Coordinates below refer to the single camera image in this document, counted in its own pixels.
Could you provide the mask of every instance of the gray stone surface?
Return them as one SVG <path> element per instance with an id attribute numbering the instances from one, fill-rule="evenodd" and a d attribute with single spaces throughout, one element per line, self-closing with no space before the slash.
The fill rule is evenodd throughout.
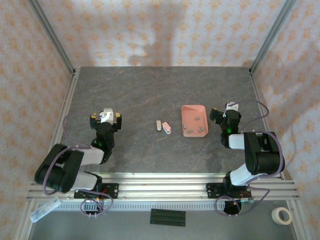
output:
<path id="1" fill-rule="evenodd" d="M 245 162 L 242 150 L 220 143 L 220 127 L 209 120 L 212 108 L 255 99 L 244 67 L 82 67 L 69 112 L 87 112 L 68 119 L 70 134 L 89 144 L 95 138 L 89 114 L 111 107 L 122 114 L 122 129 L 114 134 L 109 161 L 86 166 L 91 172 L 225 173 Z M 184 137 L 181 107 L 204 105 L 209 133 Z M 259 116 L 255 102 L 239 106 L 241 127 Z M 168 122 L 171 134 L 157 131 L 156 120 Z M 246 130 L 263 130 L 259 120 Z M 69 140 L 63 143 L 73 145 Z"/>

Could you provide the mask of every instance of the cable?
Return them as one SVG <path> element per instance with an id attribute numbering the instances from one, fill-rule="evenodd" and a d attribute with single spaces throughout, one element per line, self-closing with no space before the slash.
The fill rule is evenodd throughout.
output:
<path id="1" fill-rule="evenodd" d="M 95 143 L 95 141 L 97 140 L 97 138 L 95 138 L 95 139 L 93 139 L 92 141 L 91 141 L 91 146 Z"/>
<path id="2" fill-rule="evenodd" d="M 243 216 L 243 215 L 246 215 L 248 213 L 250 213 L 251 211 L 253 211 L 261 202 L 263 199 L 265 199 L 265 197 L 269 194 L 270 192 L 270 189 L 267 189 L 267 188 L 258 188 L 258 187 L 253 187 L 253 186 L 249 186 L 250 183 L 252 183 L 253 181 L 257 180 L 257 179 L 261 179 L 261 178 L 271 178 L 271 177 L 274 177 L 275 175 L 279 174 L 281 172 L 281 169 L 284 165 L 284 156 L 283 156 L 283 152 L 282 152 L 282 148 L 281 148 L 281 145 L 280 145 L 280 142 L 279 140 L 276 138 L 276 136 L 274 136 L 271 132 L 268 132 L 268 131 L 260 131 L 260 132 L 256 132 L 256 133 L 263 133 L 263 134 L 267 134 L 269 135 L 270 137 L 273 138 L 273 140 L 276 142 L 277 146 L 278 146 L 278 149 L 279 149 L 279 155 L 280 155 L 280 164 L 279 164 L 279 168 L 277 169 L 277 171 L 273 174 L 265 174 L 265 175 L 259 175 L 259 176 L 256 176 L 250 180 L 248 180 L 245 185 L 250 188 L 250 189 L 253 189 L 253 190 L 265 190 L 266 193 L 261 197 L 261 199 L 255 204 L 253 205 L 252 208 L 250 208 L 248 211 L 245 211 L 243 213 L 239 213 L 239 214 L 235 214 L 235 215 L 231 215 L 231 214 L 223 214 L 221 213 L 220 211 L 218 211 L 218 201 L 220 199 L 230 199 L 232 200 L 234 203 L 236 203 L 236 205 L 238 206 L 238 209 L 239 208 L 239 205 L 237 203 L 237 201 L 233 198 L 233 197 L 230 197 L 230 196 L 220 196 L 218 197 L 215 201 L 214 201 L 214 210 L 217 214 L 219 214 L 220 216 L 224 216 L 224 217 L 237 217 L 237 216 Z"/>
<path id="3" fill-rule="evenodd" d="M 109 198 L 111 200 L 111 204 L 106 208 L 106 209 L 103 209 L 103 206 L 102 204 L 100 205 L 98 203 L 97 200 L 95 199 L 92 199 L 92 198 L 88 198 L 88 199 L 85 199 L 81 204 L 80 204 L 80 211 L 83 215 L 86 215 L 86 216 L 91 216 L 90 213 L 86 213 L 84 210 L 83 210 L 83 205 L 86 203 L 86 201 L 91 201 L 91 202 L 94 202 L 98 208 L 100 208 L 100 211 L 98 213 L 95 213 L 95 217 L 98 217 L 99 215 L 101 214 L 104 214 L 105 212 L 109 211 L 112 206 L 114 205 L 114 199 L 109 195 L 109 194 L 106 194 L 106 193 L 103 193 L 103 192 L 97 192 L 97 191 L 91 191 L 91 190 L 86 190 L 86 189 L 79 189 L 79 191 L 82 191 L 82 192 L 86 192 L 86 193 L 89 193 L 89 194 L 97 194 L 97 195 L 102 195 L 102 196 L 105 196 L 107 198 Z"/>
<path id="4" fill-rule="evenodd" d="M 252 123 L 252 122 L 254 122 L 254 121 L 256 121 L 256 120 L 265 118 L 266 116 L 269 115 L 269 112 L 270 112 L 270 111 L 269 111 L 269 108 L 268 108 L 266 105 L 264 105 L 262 102 L 260 102 L 260 101 L 258 101 L 258 100 L 256 100 L 256 99 L 247 99 L 247 100 L 239 101 L 239 102 L 230 104 L 229 107 L 231 107 L 231 106 L 233 106 L 233 105 L 236 105 L 236 104 L 243 104 L 243 103 L 246 103 L 246 102 L 256 102 L 256 103 L 262 105 L 262 106 L 265 108 L 265 110 L 266 110 L 266 114 L 263 115 L 263 116 L 257 116 L 257 117 L 255 117 L 254 119 L 252 119 L 252 120 L 250 120 L 249 122 L 247 122 L 247 123 L 243 126 L 243 128 L 242 128 L 242 130 L 241 130 L 240 132 L 243 132 L 243 131 L 245 130 L 245 128 L 246 128 L 250 123 Z"/>
<path id="5" fill-rule="evenodd" d="M 49 192 L 49 191 L 47 191 L 47 189 L 46 189 L 49 175 L 50 175 L 50 173 L 51 173 L 54 165 L 56 164 L 57 160 L 58 160 L 65 152 L 67 152 L 67 151 L 69 151 L 69 150 L 74 150 L 74 149 L 91 149 L 91 147 L 92 147 L 91 145 L 92 145 L 92 144 L 95 142 L 95 140 L 96 140 L 96 138 L 95 138 L 94 140 L 92 140 L 91 145 L 87 145 L 87 144 L 78 142 L 77 140 L 75 140 L 75 139 L 73 139 L 72 137 L 70 137 L 69 132 L 68 132 L 67 127 L 66 127 L 66 121 L 67 121 L 67 118 L 69 118 L 69 117 L 71 117 L 71 116 L 74 116 L 74 115 L 76 115 L 76 114 L 87 114 L 87 113 L 86 113 L 86 112 L 80 112 L 80 111 L 78 111 L 78 112 L 73 112 L 73 113 L 68 113 L 68 114 L 63 118 L 63 120 L 62 120 L 62 129 L 63 129 L 63 134 L 64 134 L 69 140 L 71 140 L 71 141 L 73 141 L 73 142 L 75 142 L 76 144 L 79 144 L 79 145 L 81 145 L 81 146 L 76 145 L 76 146 L 67 147 L 67 148 L 63 149 L 61 152 L 59 152 L 59 153 L 55 156 L 55 158 L 54 158 L 53 161 L 51 162 L 48 170 L 46 171 L 45 176 L 44 176 L 44 179 L 43 179 L 42 190 L 43 190 L 43 192 L 44 192 L 46 195 L 52 195 L 52 194 L 54 194 L 54 193 L 57 192 L 56 190 Z M 83 209 L 82 209 L 82 208 L 83 208 L 83 205 L 85 204 L 86 201 L 94 202 L 94 203 L 97 205 L 97 207 L 98 207 L 98 209 L 99 209 L 99 212 L 95 214 L 96 217 L 99 216 L 99 215 L 101 215 L 101 214 L 104 214 L 105 212 L 107 212 L 107 211 L 113 206 L 113 204 L 114 204 L 113 198 L 112 198 L 109 194 L 106 194 L 106 193 L 104 193 L 104 192 L 97 192 L 97 191 L 91 191 L 91 190 L 86 190 L 86 189 L 80 189 L 80 191 L 86 192 L 86 193 L 90 193 L 90 194 L 103 195 L 103 196 L 105 196 L 105 197 L 107 197 L 107 198 L 109 198 L 109 199 L 111 200 L 111 204 L 110 204 L 106 209 L 103 209 L 102 204 L 100 205 L 97 200 L 92 199 L 92 198 L 85 199 L 85 200 L 80 204 L 80 211 L 81 211 L 82 214 L 84 214 L 84 215 L 86 215 L 86 216 L 89 216 L 89 217 L 91 216 L 91 214 L 86 213 L 86 212 L 83 211 Z"/>
<path id="6" fill-rule="evenodd" d="M 66 127 L 66 121 L 67 121 L 67 118 L 71 117 L 71 116 L 74 116 L 74 115 L 77 115 L 77 114 L 90 114 L 90 113 L 87 113 L 87 112 L 84 112 L 84 111 L 76 111 L 76 112 L 72 112 L 72 113 L 68 113 L 62 120 L 62 129 L 63 129 L 63 134 L 65 135 L 66 138 L 68 138 L 69 140 L 73 141 L 74 143 L 76 144 L 79 144 L 81 145 L 81 148 L 84 148 L 84 149 L 90 149 L 91 146 L 87 145 L 87 144 L 84 144 L 84 143 L 81 143 L 77 140 L 75 140 L 74 138 L 70 137 L 70 134 L 67 130 L 67 127 Z"/>
<path id="7" fill-rule="evenodd" d="M 65 152 L 69 151 L 69 150 L 73 150 L 73 149 L 77 149 L 78 147 L 77 146 L 70 146 L 70 147 L 67 147 L 65 149 L 63 149 L 61 152 L 59 152 L 55 158 L 53 159 L 53 161 L 51 162 L 48 170 L 46 171 L 45 173 L 45 176 L 44 176 L 44 179 L 43 179 L 43 184 L 42 184 L 42 190 L 43 192 L 46 194 L 46 195 L 52 195 L 54 193 L 56 193 L 57 191 L 54 190 L 52 192 L 48 192 L 47 189 L 46 189 L 46 186 L 47 186 L 47 181 L 48 181 L 48 178 L 49 178 L 49 175 L 51 173 L 51 170 L 52 168 L 54 167 L 54 165 L 56 164 L 57 160 L 60 158 L 60 156 L 62 156 L 62 154 L 64 154 Z"/>

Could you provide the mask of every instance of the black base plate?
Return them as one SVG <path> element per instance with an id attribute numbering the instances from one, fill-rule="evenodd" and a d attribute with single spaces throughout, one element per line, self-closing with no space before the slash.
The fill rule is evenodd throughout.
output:
<path id="1" fill-rule="evenodd" d="M 102 191 L 101 193 L 110 195 L 113 199 L 118 198 L 119 192 L 119 184 L 118 183 L 102 183 Z M 74 199 L 95 199 L 99 197 L 99 199 L 107 198 L 103 195 L 90 194 L 84 191 L 74 192 Z"/>
<path id="2" fill-rule="evenodd" d="M 175 210 L 151 209 L 150 223 L 168 226 L 186 226 L 186 212 Z"/>
<path id="3" fill-rule="evenodd" d="M 217 199 L 221 196 L 229 196 L 234 199 L 251 198 L 250 188 L 247 186 L 230 186 L 227 191 L 225 191 L 223 183 L 207 183 L 206 192 L 208 194 L 208 199 Z"/>

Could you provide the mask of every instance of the orange floral wallpaper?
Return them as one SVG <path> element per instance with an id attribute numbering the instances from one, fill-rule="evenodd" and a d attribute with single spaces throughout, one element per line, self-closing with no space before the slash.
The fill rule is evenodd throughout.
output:
<path id="1" fill-rule="evenodd" d="M 40 0 L 73 66 L 245 66 L 285 0 Z"/>
<path id="2" fill-rule="evenodd" d="M 320 239 L 320 5 L 299 0 L 254 79 L 270 107 L 308 221 Z"/>
<path id="3" fill-rule="evenodd" d="M 70 74 L 26 0 L 0 4 L 0 239 L 12 240 Z"/>

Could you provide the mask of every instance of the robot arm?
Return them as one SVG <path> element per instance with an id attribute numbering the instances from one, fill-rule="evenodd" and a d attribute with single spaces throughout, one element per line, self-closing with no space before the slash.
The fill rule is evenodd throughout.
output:
<path id="1" fill-rule="evenodd" d="M 270 175 L 277 172 L 280 166 L 280 153 L 275 140 L 265 133 L 244 132 L 228 136 L 231 149 L 242 149 L 245 164 L 230 173 L 234 186 L 245 186 L 246 182 L 259 175 Z"/>
<path id="2" fill-rule="evenodd" d="M 279 169 L 281 159 L 276 141 L 265 133 L 238 133 L 241 114 L 238 112 L 237 104 L 233 102 L 226 104 L 224 112 L 213 108 L 209 118 L 220 125 L 221 143 L 225 148 L 244 150 L 245 163 L 236 170 L 228 172 L 223 183 L 208 183 L 206 185 L 208 197 L 217 199 L 220 196 L 228 196 L 239 199 L 243 197 L 243 192 L 250 197 L 251 193 L 246 187 L 250 180 L 259 175 L 275 174 Z M 280 171 L 282 172 L 284 168 L 283 163 Z"/>
<path id="3" fill-rule="evenodd" d="M 67 193 L 70 190 L 94 190 L 102 192 L 102 178 L 90 172 L 79 172 L 80 166 L 104 164 L 115 146 L 114 133 L 121 129 L 122 116 L 111 108 L 90 116 L 90 126 L 96 130 L 96 138 L 91 148 L 74 148 L 62 154 L 48 175 L 46 186 Z M 45 175 L 56 156 L 67 146 L 56 144 L 50 150 L 35 173 L 34 180 L 43 184 Z"/>

